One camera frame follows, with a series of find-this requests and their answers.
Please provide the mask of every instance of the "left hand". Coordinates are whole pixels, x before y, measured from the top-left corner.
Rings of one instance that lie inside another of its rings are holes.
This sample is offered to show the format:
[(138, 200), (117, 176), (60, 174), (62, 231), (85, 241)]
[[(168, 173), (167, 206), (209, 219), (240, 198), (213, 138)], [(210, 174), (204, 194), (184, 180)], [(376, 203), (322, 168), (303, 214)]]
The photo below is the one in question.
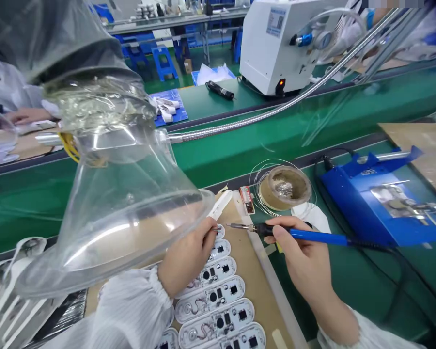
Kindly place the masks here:
[(53, 119), (50, 113), (44, 108), (19, 108), (17, 111), (9, 112), (5, 116), (15, 125)]
[(215, 244), (217, 222), (207, 217), (185, 237), (175, 242), (158, 267), (158, 279), (174, 298), (202, 271)]

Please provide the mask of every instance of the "flexible metal hose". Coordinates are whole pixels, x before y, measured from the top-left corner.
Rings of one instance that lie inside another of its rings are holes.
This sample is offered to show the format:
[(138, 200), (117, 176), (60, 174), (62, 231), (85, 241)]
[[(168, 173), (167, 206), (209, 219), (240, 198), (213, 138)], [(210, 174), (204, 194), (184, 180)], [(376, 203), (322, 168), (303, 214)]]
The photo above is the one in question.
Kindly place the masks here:
[(319, 87), (323, 86), (329, 79), (333, 77), (344, 65), (346, 65), (352, 58), (355, 57), (357, 53), (359, 53), (367, 43), (369, 43), (376, 35), (381, 33), (381, 31), (393, 20), (396, 16), (401, 12), (402, 9), (395, 8), (389, 11), (389, 13), (383, 17), (383, 19), (360, 41), (358, 42), (352, 50), (350, 50), (333, 68), (325, 74), (319, 82), (309, 87), (306, 91), (298, 95), (296, 98), (290, 100), (286, 104), (283, 104), (272, 111), (268, 111), (266, 113), (251, 117), (246, 120), (236, 121), (227, 125), (216, 126), (206, 128), (200, 131), (193, 132), (185, 132), (185, 133), (173, 133), (170, 134), (171, 143), (181, 143), (187, 142), (195, 139), (205, 138), (208, 136), (216, 135), (219, 133), (224, 133), (228, 131), (232, 131), (247, 125), (255, 124), (256, 122), (262, 121), (269, 117), (272, 117), (279, 112), (282, 112), (293, 105), (297, 104), (301, 100), (304, 100), (308, 96), (310, 96), (313, 92), (315, 92)]

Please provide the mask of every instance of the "white sleeve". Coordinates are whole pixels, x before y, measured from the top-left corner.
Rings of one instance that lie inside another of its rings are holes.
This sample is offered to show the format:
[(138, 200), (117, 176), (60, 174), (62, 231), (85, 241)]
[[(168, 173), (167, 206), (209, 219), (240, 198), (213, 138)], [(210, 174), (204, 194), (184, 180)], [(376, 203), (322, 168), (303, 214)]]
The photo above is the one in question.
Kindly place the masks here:
[(358, 321), (360, 328), (358, 342), (351, 346), (343, 346), (335, 343), (329, 338), (326, 333), (320, 328), (317, 339), (323, 349), (426, 349), (426, 347), (406, 341), (391, 332), (384, 331), (362, 316), (354, 309), (350, 308)]
[(104, 286), (97, 311), (43, 349), (154, 349), (166, 330), (172, 300), (152, 270), (132, 269)]

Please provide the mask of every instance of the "worker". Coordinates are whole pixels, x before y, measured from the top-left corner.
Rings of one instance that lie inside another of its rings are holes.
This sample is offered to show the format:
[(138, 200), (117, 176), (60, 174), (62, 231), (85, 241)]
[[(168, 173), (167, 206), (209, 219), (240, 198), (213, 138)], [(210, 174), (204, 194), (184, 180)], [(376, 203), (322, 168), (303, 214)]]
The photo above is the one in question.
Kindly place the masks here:
[(43, 99), (42, 88), (28, 85), (18, 69), (1, 61), (0, 113), (16, 125), (58, 120), (58, 107)]
[[(320, 327), (322, 348), (423, 348), (379, 329), (339, 299), (331, 284), (327, 245), (296, 241), (278, 226), (311, 230), (303, 221), (289, 216), (266, 223), (275, 227), (274, 237), (265, 240), (277, 241), (284, 250), (291, 280)], [(154, 349), (170, 321), (174, 297), (207, 262), (216, 237), (211, 228), (216, 226), (208, 217), (168, 249), (159, 267), (132, 269), (111, 278), (102, 288), (96, 312), (42, 348)]]

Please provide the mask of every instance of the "white lab coat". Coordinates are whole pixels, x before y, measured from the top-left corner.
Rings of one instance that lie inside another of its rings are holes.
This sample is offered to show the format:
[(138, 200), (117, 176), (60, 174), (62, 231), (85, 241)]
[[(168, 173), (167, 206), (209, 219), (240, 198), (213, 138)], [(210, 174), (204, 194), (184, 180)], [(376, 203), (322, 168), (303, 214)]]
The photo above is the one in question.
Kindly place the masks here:
[[(152, 270), (133, 269), (111, 278), (103, 287), (95, 314), (42, 346), (42, 349), (154, 349), (170, 321), (172, 300)], [(355, 349), (424, 348), (379, 329), (355, 310), (360, 340)], [(321, 329), (323, 349), (346, 349)]]
[(58, 107), (42, 97), (42, 88), (28, 85), (24, 76), (13, 65), (0, 61), (0, 105), (3, 113), (19, 108), (44, 108), (58, 117)]

